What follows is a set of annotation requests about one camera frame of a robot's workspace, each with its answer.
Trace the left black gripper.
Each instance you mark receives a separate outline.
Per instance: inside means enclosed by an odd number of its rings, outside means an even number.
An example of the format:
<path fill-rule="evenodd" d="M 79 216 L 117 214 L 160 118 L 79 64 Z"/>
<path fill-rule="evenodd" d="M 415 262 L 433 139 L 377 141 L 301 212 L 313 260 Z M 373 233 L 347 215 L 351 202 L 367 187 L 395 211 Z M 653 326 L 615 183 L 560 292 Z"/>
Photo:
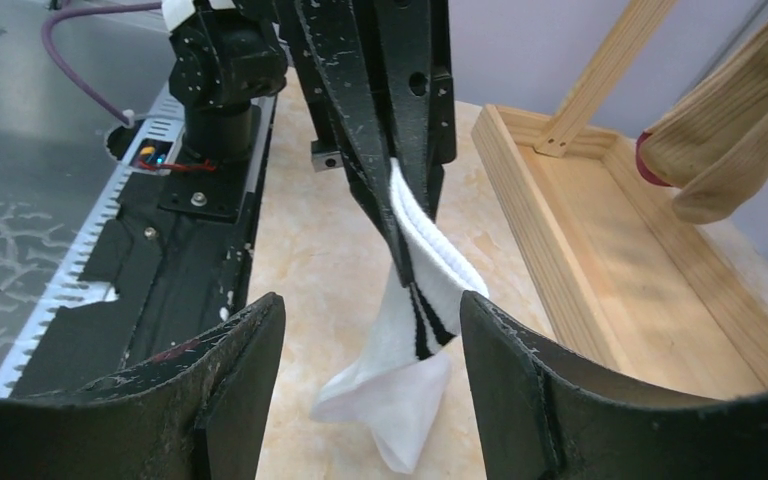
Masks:
<path fill-rule="evenodd" d="M 457 155 L 445 1 L 278 1 L 317 131 L 318 153 L 355 157 L 356 200 L 385 240 L 397 278 L 414 280 L 389 182 L 398 159 L 411 192 L 437 216 L 444 165 Z"/>

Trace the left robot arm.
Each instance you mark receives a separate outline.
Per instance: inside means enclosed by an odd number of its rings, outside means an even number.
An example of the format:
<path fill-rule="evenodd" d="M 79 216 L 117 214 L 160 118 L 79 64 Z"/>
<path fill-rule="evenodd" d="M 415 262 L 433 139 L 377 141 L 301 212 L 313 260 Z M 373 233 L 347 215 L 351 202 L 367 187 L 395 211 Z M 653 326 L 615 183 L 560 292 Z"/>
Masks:
<path fill-rule="evenodd" d="M 228 159 L 248 103 L 280 92 L 294 68 L 319 144 L 342 157 L 398 279 L 412 283 L 419 260 L 390 181 L 399 172 L 420 207 L 436 212 L 443 167 L 457 154 L 448 3 L 166 1 L 161 11 L 188 150 Z"/>

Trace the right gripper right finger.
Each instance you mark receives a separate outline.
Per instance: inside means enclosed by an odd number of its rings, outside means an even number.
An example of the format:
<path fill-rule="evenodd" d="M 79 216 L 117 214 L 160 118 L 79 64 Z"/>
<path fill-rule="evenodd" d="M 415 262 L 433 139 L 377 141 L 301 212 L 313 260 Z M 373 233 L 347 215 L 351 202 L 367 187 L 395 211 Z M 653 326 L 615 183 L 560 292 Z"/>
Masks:
<path fill-rule="evenodd" d="M 462 340 L 490 479 L 768 479 L 768 391 L 714 400 L 603 367 L 475 292 Z"/>

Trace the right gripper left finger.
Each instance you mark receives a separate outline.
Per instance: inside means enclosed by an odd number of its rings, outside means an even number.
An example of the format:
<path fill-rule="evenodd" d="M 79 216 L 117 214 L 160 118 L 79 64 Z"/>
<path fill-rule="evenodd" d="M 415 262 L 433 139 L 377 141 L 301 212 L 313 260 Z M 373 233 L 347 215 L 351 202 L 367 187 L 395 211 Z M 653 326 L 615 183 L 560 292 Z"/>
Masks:
<path fill-rule="evenodd" d="M 252 479 L 285 333 L 269 293 L 82 389 L 0 399 L 0 479 Z"/>

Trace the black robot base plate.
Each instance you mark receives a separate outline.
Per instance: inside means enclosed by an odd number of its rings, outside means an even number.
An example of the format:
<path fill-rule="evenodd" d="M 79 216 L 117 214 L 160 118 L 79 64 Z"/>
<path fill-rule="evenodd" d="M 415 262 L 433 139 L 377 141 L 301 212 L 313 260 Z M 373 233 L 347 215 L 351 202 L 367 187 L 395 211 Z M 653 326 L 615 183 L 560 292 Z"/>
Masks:
<path fill-rule="evenodd" d="M 247 301 L 276 101 L 252 103 L 253 146 L 217 173 L 142 168 L 183 155 L 162 90 L 0 365 L 0 398 L 73 390 L 173 349 Z"/>

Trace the white sock black stripes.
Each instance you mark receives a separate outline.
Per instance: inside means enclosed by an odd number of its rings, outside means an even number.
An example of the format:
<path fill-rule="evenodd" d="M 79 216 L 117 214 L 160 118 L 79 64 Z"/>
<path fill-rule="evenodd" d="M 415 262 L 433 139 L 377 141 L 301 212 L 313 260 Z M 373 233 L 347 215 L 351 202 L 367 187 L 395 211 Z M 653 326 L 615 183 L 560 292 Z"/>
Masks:
<path fill-rule="evenodd" d="M 397 160 L 388 193 L 406 242 L 413 282 L 390 272 L 377 318 L 359 357 L 319 391 L 310 416 L 360 423 L 394 472 L 412 473 L 437 416 L 451 371 L 444 347 L 461 333 L 466 291 L 487 295 L 473 265 L 421 209 Z"/>

